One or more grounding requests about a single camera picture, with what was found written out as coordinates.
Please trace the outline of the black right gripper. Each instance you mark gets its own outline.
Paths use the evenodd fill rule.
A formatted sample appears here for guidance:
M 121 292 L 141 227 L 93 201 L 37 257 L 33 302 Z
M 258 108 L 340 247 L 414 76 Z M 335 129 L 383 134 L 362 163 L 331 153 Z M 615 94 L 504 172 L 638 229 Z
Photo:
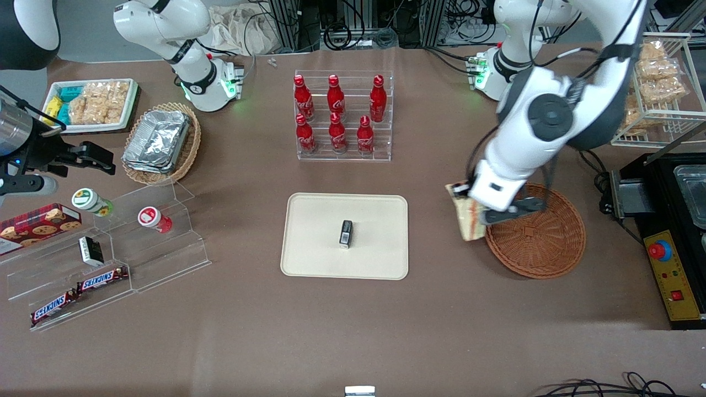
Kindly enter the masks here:
M 98 144 L 81 142 L 79 158 L 73 152 L 78 147 L 64 142 L 60 134 L 43 136 L 51 129 L 43 122 L 31 117 L 29 126 L 23 129 L 28 132 L 24 143 L 7 154 L 2 153 L 2 174 L 19 175 L 37 170 L 65 178 L 68 167 L 98 169 L 111 176 L 116 173 L 113 152 Z

